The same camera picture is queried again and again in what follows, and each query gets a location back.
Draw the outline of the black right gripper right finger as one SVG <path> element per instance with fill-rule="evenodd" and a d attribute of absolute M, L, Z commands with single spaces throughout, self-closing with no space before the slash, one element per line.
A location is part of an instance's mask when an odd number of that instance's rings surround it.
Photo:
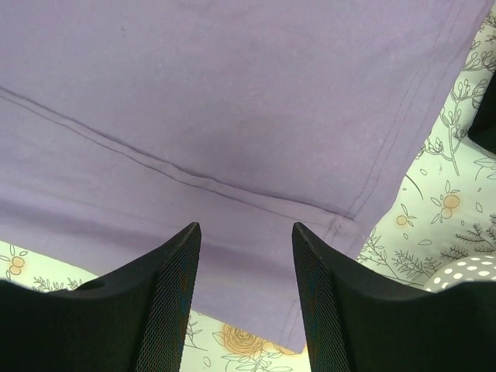
<path fill-rule="evenodd" d="M 292 230 L 294 268 L 313 371 L 493 371 L 495 283 L 438 293 L 386 278 Z"/>

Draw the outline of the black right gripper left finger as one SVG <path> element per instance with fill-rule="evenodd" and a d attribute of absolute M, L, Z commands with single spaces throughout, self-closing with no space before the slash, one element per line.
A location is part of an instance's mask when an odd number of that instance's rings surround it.
<path fill-rule="evenodd" d="M 201 237 L 193 222 L 72 291 L 43 293 L 3 281 L 1 369 L 179 371 Z"/>

